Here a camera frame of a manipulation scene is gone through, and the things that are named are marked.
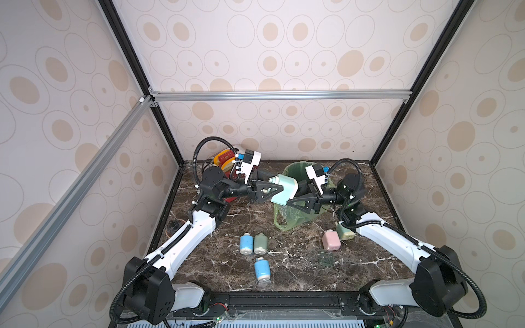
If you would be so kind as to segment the mint green pencil sharpener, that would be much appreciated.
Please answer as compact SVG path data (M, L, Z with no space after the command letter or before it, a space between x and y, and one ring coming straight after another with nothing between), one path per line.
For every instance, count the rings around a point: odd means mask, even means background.
M336 222L336 233L341 241L348 241L355 238L355 232L344 227L341 222Z

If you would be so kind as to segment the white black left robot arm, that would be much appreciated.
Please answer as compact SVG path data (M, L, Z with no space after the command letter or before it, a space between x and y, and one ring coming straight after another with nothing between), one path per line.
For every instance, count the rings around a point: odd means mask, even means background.
M231 205L229 198L249 198L266 202L283 191L283 186L269 182L269 174L258 174L261 153L246 150L234 153L234 170L243 180L232 180L221 168L212 166L200 173L198 155L208 142L220 142L230 150L231 143L220 137L206 137L195 148L192 173L199 191L188 211L188 220L164 244L142 259L133 258L124 270L124 281L109 309L116 325L145 320L152 325L165 322L168 314L191 308L206 312L209 296L198 283L172 284L180 266L195 248L224 221Z

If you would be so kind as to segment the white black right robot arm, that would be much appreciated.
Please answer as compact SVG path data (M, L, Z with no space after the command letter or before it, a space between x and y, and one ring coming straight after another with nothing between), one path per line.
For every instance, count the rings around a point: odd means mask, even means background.
M357 298L362 313L372 316L380 307L394 305L417 307L433 317L451 313L474 320L486 314L485 295L462 269L453 249L422 242L365 208L364 176L357 162L341 159L325 167L302 161L289 165L283 174L297 184L287 206L307 214L318 213L325 205L338 206L336 214L344 228L383 247L414 274L412 279L370 281Z

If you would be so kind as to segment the clear green shavings tray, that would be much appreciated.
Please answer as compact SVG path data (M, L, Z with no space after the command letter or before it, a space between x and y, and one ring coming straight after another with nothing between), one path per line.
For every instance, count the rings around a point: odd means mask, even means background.
M330 251L320 251L318 253L318 262L321 267L331 268L334 266L334 256Z

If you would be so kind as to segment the pink pencil sharpener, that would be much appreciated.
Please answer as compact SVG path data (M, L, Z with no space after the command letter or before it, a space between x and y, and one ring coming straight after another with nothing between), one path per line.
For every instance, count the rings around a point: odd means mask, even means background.
M326 230L322 237L323 248L326 251L336 251L340 249L341 243L336 231Z

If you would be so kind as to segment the light green pencil sharpener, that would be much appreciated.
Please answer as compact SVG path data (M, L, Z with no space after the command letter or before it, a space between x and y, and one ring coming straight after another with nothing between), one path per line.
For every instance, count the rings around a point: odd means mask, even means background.
M271 202L280 206L286 206L287 202L295 197L299 189L298 182L294 178L283 174L271 177L269 182L283 187L283 190L273 195L271 199Z

